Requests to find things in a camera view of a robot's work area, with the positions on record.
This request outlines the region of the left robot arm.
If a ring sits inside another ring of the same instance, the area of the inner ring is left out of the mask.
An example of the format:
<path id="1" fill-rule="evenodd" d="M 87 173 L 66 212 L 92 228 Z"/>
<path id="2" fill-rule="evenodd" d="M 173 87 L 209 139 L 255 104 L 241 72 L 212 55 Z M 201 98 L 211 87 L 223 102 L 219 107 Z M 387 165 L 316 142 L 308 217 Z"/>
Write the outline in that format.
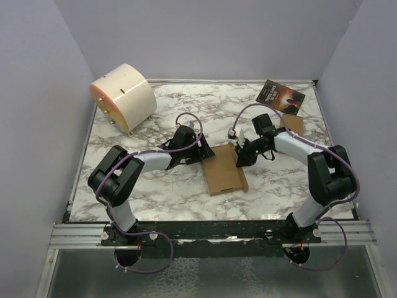
<path id="1" fill-rule="evenodd" d="M 191 165 L 215 156 L 202 133 L 196 134 L 181 125 L 174 136 L 154 150 L 129 153 L 119 145 L 113 146 L 90 174 L 87 185 L 116 228 L 115 237 L 130 245 L 136 240 L 137 218 L 128 198 L 141 174 L 167 171 L 178 165 Z"/>

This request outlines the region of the brown cardboard box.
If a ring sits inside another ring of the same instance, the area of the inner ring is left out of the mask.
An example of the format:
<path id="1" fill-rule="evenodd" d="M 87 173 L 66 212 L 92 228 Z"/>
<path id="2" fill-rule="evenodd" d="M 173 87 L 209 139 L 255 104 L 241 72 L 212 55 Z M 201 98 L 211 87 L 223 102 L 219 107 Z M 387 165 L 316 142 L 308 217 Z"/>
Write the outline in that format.
<path id="1" fill-rule="evenodd" d="M 242 168 L 236 167 L 237 154 L 231 142 L 212 148 L 215 156 L 202 161 L 203 172 L 211 196 L 242 190 L 249 186 Z"/>

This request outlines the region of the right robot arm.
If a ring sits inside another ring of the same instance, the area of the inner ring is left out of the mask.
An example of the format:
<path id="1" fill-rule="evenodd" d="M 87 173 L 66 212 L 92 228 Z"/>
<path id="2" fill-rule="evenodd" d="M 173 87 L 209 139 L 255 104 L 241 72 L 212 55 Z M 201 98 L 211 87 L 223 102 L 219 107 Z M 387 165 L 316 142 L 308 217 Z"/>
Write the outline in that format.
<path id="1" fill-rule="evenodd" d="M 308 169 L 308 198 L 285 220 L 285 237 L 298 243 L 312 231 L 320 218 L 332 207 L 341 204 L 347 196 L 359 191 L 357 179 L 346 149 L 340 145 L 324 147 L 299 136 L 286 127 L 276 128 L 268 114 L 252 120 L 258 138 L 250 141 L 243 132 L 237 136 L 234 150 L 236 166 L 248 167 L 259 155 L 270 152 L 291 156 Z"/>

